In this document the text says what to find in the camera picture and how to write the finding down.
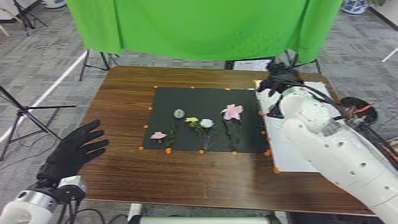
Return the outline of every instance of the pink flower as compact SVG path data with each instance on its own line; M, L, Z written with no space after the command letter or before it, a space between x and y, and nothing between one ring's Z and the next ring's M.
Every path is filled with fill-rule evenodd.
M227 105L227 109L221 110L223 119L230 120L232 118L239 120L239 113L243 112L243 107L234 106L234 104Z
M158 132L154 132L154 134L152 134L152 136L150 136L150 139L159 140L159 139L165 138L165 136L166 136L166 134L163 134L163 133L158 131Z

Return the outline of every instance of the floor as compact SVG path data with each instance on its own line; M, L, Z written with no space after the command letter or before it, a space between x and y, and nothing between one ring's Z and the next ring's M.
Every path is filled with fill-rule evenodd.
M26 37L21 24L3 24L10 37L0 33L0 85L24 105L37 101L46 89L65 72L76 58L83 53L83 45L72 25L67 9L47 11L40 6L33 13L47 23L37 24L37 29ZM332 82L339 96L355 96L374 103L380 119L374 124L385 138L396 137L398 119L398 55L381 63L381 58L398 47L398 32L385 25L371 13L362 16L339 14L332 26L328 39L319 53L323 74ZM126 52L117 59L120 65L168 66L188 68L221 69L221 61L191 61L170 57ZM99 56L92 55L90 63L101 65ZM314 66L300 68L303 72L316 72ZM83 82L78 82L79 65L65 76L54 91L49 93L40 105L76 105L63 109L51 124L60 136L76 128L104 72L88 69ZM0 99L0 139L6 131L15 109ZM35 111L44 120L51 111ZM22 122L17 134L33 126ZM5 162L0 163L0 207L12 200L17 191L31 184L42 159L53 149L54 141L44 134L12 144ZM126 213L127 204L110 202L86 202L88 207L99 208L106 219ZM145 206L149 215L216 215L262 216L266 211L214 210L204 208ZM94 216L86 216L83 223L97 223Z

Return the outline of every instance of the white wall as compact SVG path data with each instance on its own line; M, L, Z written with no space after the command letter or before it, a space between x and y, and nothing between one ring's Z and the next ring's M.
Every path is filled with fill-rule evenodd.
M373 8L398 26L398 0L387 0L385 5Z
M37 0L17 0L22 7L28 7ZM17 15L15 6L12 0L0 0L0 8L6 9L12 15ZM0 20L12 19L10 15L3 10L0 10Z

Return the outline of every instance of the gloved hand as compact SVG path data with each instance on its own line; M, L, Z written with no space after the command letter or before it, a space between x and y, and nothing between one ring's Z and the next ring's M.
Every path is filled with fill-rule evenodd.
M78 174L83 164L104 153L108 140L90 142L104 132L92 131L99 127L99 120L83 125L60 140L56 149L40 166L37 179L58 184L62 178Z

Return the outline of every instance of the black mat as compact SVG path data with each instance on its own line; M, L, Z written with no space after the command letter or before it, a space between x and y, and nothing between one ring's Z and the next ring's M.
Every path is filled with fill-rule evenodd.
M262 118L257 115L259 106L255 92L250 90L221 90L221 89L184 89L184 88L156 88L152 99L152 111L149 118L149 128L143 136L142 146L145 149L165 149L165 143L150 139L156 131L170 134L172 124L177 122L175 142L172 150L198 151L200 139L193 129L184 123L186 117L211 119L218 130L216 141L209 151L230 152L229 138L225 136L225 127L221 124L220 111L227 105L243 106L241 113L241 139L237 145L239 153L264 152L266 138L261 134L264 130ZM177 121L174 118L174 110L184 111L184 118Z

